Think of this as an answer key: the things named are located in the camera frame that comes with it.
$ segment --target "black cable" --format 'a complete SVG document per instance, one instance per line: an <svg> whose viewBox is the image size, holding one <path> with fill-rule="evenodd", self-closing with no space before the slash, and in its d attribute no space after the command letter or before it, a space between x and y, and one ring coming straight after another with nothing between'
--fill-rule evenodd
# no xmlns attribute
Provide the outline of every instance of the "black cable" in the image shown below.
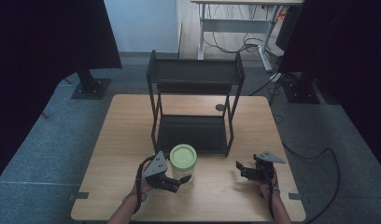
<svg viewBox="0 0 381 224"><path fill-rule="evenodd" d="M336 198L336 196L337 196L337 194L338 194L338 191L339 191L339 188L340 188L340 182L341 182L341 175L340 175L340 168L339 168L338 160L336 159L336 155L335 155L335 153L333 152L333 150L330 149L330 148L328 148L328 147L325 148L321 153L319 153L319 154L316 155L315 157L309 157L309 158L308 158L308 157L304 157L304 156L302 156L302 155L300 155L300 154L298 154L298 153L292 151L292 150L291 150L291 149L290 149L284 142L282 142L282 144L283 144L284 148L285 148L287 151L289 151L290 153L294 154L295 156L300 157L300 158L305 159L305 160L314 160L314 159L317 159L317 158L319 158L320 156L322 156L326 151L330 151L331 154L333 155L333 158L335 159L336 171L337 171L337 176L338 176L338 178L337 178L336 190L335 190L335 192L334 192L332 198L331 198L330 201L328 202L328 204L324 207L324 209L322 209L322 210L321 210L315 217L311 218L310 220L308 220L308 221L306 222L306 223L311 223L311 222L313 222L314 220L316 220L319 216L321 216L321 214L324 213L324 212L328 209L328 207L331 206L333 200L335 200L335 198Z"/></svg>
<svg viewBox="0 0 381 224"><path fill-rule="evenodd" d="M260 166L260 168L262 169L263 171L263 174L264 176L266 177L267 179L267 183L269 184L269 198L268 198L268 208L269 208L269 213L270 213L270 216L272 217L273 220L275 220L275 214L273 212L273 204L272 204L272 199L273 199L273 184L272 184L272 179L270 178L270 176L267 174L266 170L264 169L263 166Z"/></svg>
<svg viewBox="0 0 381 224"><path fill-rule="evenodd" d="M273 104L273 97L275 96L275 91L277 91L277 89L280 87L280 83L281 83L281 76L278 78L278 80L275 81L275 86L273 87L273 92L270 93L270 99L269 99L269 105L272 105Z"/></svg>
<svg viewBox="0 0 381 224"><path fill-rule="evenodd" d="M269 94L271 95L281 95L281 91L278 89L281 87L281 84L278 84L278 87L277 89L274 90L274 88L268 88L267 91L269 92Z"/></svg>
<svg viewBox="0 0 381 224"><path fill-rule="evenodd" d="M251 38L247 38L248 33L246 33L246 35L243 37L243 45L247 47L247 52L251 53L251 52L256 52L258 51L258 49L261 47L257 44L249 44L247 43L248 40L258 40L258 41L261 41L263 43L263 40L261 39L258 39L258 38L255 38L255 37L251 37Z"/></svg>
<svg viewBox="0 0 381 224"><path fill-rule="evenodd" d="M265 52L267 53L267 55L271 59L270 61L273 61L275 63L278 63L280 61L279 57L277 55L275 55L274 53L272 53L269 49L267 49Z"/></svg>
<svg viewBox="0 0 381 224"><path fill-rule="evenodd" d="M254 18L255 18L255 12L257 11L257 5L254 7L254 13L252 14L252 20L254 20Z"/></svg>
<svg viewBox="0 0 381 224"><path fill-rule="evenodd" d="M232 16L231 16L231 19L233 19L233 8L234 8L234 6L232 5L232 9L231 9ZM226 14L228 15L228 17L226 19L229 19L229 6L228 5L226 6Z"/></svg>
<svg viewBox="0 0 381 224"><path fill-rule="evenodd" d="M266 9L266 20L267 20L267 15L269 15L269 7L270 6L267 6L267 9Z"/></svg>
<svg viewBox="0 0 381 224"><path fill-rule="evenodd" d="M268 82L266 82L263 86L261 86L259 89L255 90L254 92L252 92L251 94L249 94L248 96L252 96L253 94L257 93L258 91L260 91L261 89L263 89L265 86L267 86L267 84L269 84L273 79L275 79L275 76L277 76L278 73L274 74Z"/></svg>
<svg viewBox="0 0 381 224"><path fill-rule="evenodd" d="M216 9L214 10L214 15L213 15L212 18L211 18L211 15L210 15L210 19L215 18L215 15L217 14L217 9L219 8L219 6L220 6L220 4L218 4L218 5L216 6Z"/></svg>
<svg viewBox="0 0 381 224"><path fill-rule="evenodd" d="M254 45L254 44L246 44L246 45L243 45L239 50L227 50L227 49L224 49L218 45L217 39L215 38L215 32L213 32L212 34L213 34L214 42L216 45L212 45L212 44L208 43L205 39L204 39L204 42L206 43L206 45L213 47L213 48L217 48L224 53L237 53L237 52L244 51L246 49L259 47L258 45Z"/></svg>
<svg viewBox="0 0 381 224"><path fill-rule="evenodd" d="M211 19L211 9L210 9L210 4L207 4L207 12L208 12L208 15Z"/></svg>
<svg viewBox="0 0 381 224"><path fill-rule="evenodd" d="M140 209L141 207L141 202L142 202L142 193L141 193L141 183L142 183L142 170L144 168L144 164L147 162L147 161L152 161L153 159L155 158L155 156L151 156L151 157L148 157L146 158L141 164L140 166L138 167L138 170L137 170L137 176L135 177L135 187L137 189L137 207L135 208L133 214L135 214L136 212L138 212L138 210Z"/></svg>

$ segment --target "cable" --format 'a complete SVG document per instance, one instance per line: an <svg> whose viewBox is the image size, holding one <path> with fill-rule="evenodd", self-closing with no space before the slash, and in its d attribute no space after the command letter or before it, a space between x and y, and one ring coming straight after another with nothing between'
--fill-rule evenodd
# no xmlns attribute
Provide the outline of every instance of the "cable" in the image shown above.
<svg viewBox="0 0 381 224"><path fill-rule="evenodd" d="M231 9L232 16L231 16L231 19L233 19L233 8L234 8L234 6L232 5L232 9ZM226 19L229 19L229 6L228 5L226 5L226 14L228 15L228 17Z"/></svg>
<svg viewBox="0 0 381 224"><path fill-rule="evenodd" d="M307 157L304 157L304 156L302 156L302 155L300 155L300 154L298 154L298 153L292 151L292 150L291 150L291 149L290 149L284 142L282 142L282 144L283 144L284 148L285 148L287 151L289 151L290 153L294 154L295 156L300 157L300 158L305 159L305 160L314 160L314 159L317 159L317 158L319 158L320 156L322 156L326 151L330 151L331 154L333 155L333 158L335 159L336 171L337 171L337 176L338 176L338 178L337 178L336 190L335 190L335 192L334 192L332 198L331 198L330 201L328 202L328 204L324 207L324 209L322 209L322 210L321 210L315 217L311 218L310 220L308 220L308 221L306 222L306 223L311 223L311 222L313 222L314 220L316 220L322 213L324 213L324 212L328 209L328 207L331 206L333 200L335 200L335 198L336 198L336 196L337 196L337 194L338 194L339 187L340 187L340 182L341 182L341 175L340 175L340 168L339 168L338 160L336 159L336 155L335 155L335 153L333 152L333 150L330 149L330 148L328 148L328 147L325 148L320 154L316 155L315 157L307 158Z"/></svg>
<svg viewBox="0 0 381 224"><path fill-rule="evenodd" d="M274 90L274 88L268 88L267 91L268 91L269 94L271 94L271 95L281 95L281 91L280 91L278 88L275 89L275 90Z"/></svg>
<svg viewBox="0 0 381 224"><path fill-rule="evenodd" d="M254 20L255 18L255 11L257 10L257 5L248 5L248 18L250 20Z"/></svg>
<svg viewBox="0 0 381 224"><path fill-rule="evenodd" d="M267 20L267 16L269 15L269 7L270 6L267 6L267 9L266 9L266 20Z"/></svg>
<svg viewBox="0 0 381 224"><path fill-rule="evenodd" d="M247 49L251 49L251 48L260 48L259 45L254 45L254 44L245 44L243 45L240 49L238 50L228 50L228 49L224 49L222 47L220 47L217 43L217 39L215 38L215 32L212 33L213 34L213 38L214 38L214 42L216 45L212 45L210 43L208 43L205 39L204 39L204 42L206 43L206 45L210 46L210 47L213 47L213 48L217 48L219 49L220 51L224 52L224 53L237 53L237 52L241 52L243 50L247 50Z"/></svg>
<svg viewBox="0 0 381 224"><path fill-rule="evenodd" d="M247 38L247 39L246 39L247 35L248 35L248 33L246 33L246 35L243 37L243 46L246 46L246 47L247 47L247 48L246 48L247 52L250 53L250 52L256 52L256 51L258 51L258 49L259 49L261 46L259 46L259 45L257 45L257 44L249 44L249 43L247 43L247 41L248 41L248 40L257 40L257 41L261 41L261 42L263 43L263 40L258 39L258 38L255 38L255 37L251 37L251 38Z"/></svg>
<svg viewBox="0 0 381 224"><path fill-rule="evenodd" d="M270 213L270 216L272 217L273 220L275 220L275 214L273 212L273 204L272 204L272 199L273 199L273 183L272 183L272 179L270 178L270 176L267 174L266 170L264 169L263 166L260 166L260 168L262 169L263 171L263 174L264 176L266 177L267 179L267 183L268 183L268 186L269 186L269 198L268 198L268 208L269 208L269 213Z"/></svg>
<svg viewBox="0 0 381 224"><path fill-rule="evenodd" d="M146 158L138 167L138 170L137 170L137 175L135 177L135 187L137 189L137 207L135 208L133 214L135 214L136 212L138 212L138 210L140 209L141 207L141 202L142 202L142 193L141 193L141 181L142 181L142 170L143 170L143 167L144 167L144 164L147 162L147 161L153 161L153 159L155 158L155 156L151 156L151 157L148 157Z"/></svg>
<svg viewBox="0 0 381 224"><path fill-rule="evenodd" d="M275 96L275 92L277 91L277 89L280 87L280 83L281 83L281 76L278 78L278 80L275 82L275 87L273 88L273 92L269 92L270 93L270 99L269 99L269 105L272 105L273 104L273 97Z"/></svg>
<svg viewBox="0 0 381 224"><path fill-rule="evenodd" d="M275 76L277 76L278 73L275 73L274 76L272 76L268 82L266 82L263 86L261 86L259 89L255 90L254 92L252 92L251 94L249 94L248 96L252 96L253 94L257 93L258 91L260 91L261 89L263 89L263 87L267 86L267 84L269 84L273 79L275 79Z"/></svg>

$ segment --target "wall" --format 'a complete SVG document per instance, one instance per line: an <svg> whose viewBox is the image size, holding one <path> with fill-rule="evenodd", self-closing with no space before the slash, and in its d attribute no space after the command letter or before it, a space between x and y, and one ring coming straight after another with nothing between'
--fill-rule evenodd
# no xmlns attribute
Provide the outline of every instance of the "wall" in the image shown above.
<svg viewBox="0 0 381 224"><path fill-rule="evenodd" d="M178 53L176 0L105 0L119 52Z"/></svg>

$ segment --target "white desk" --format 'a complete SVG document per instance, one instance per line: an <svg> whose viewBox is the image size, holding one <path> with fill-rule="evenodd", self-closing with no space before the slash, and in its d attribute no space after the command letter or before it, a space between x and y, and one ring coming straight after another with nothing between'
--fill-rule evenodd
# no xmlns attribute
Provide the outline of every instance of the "white desk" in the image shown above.
<svg viewBox="0 0 381 224"><path fill-rule="evenodd" d="M226 32L226 33L252 33L265 34L263 44L258 49L263 65L267 72L272 72L272 66L266 57L266 47L273 31L275 17L279 6L299 6L303 0L190 0L192 3L202 5L202 17L200 18L200 39L197 57L202 60L204 57L205 32ZM269 20L264 21L244 21L244 20L222 20L206 19L205 4L226 4L226 5L263 5L274 6L273 13Z"/></svg>

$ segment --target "black stand base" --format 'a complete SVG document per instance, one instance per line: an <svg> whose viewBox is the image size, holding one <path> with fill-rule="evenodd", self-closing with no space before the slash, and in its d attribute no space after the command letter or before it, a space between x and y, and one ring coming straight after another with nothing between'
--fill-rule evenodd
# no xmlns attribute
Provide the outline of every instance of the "black stand base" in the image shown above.
<svg viewBox="0 0 381 224"><path fill-rule="evenodd" d="M319 99L312 87L309 87L307 91L301 92L296 82L283 81L282 86L289 103L319 105Z"/></svg>
<svg viewBox="0 0 381 224"><path fill-rule="evenodd" d="M83 100L101 100L108 88L109 78L94 78L94 85L90 90L83 88L82 83L79 83L74 93L72 93L71 99L83 99Z"/></svg>

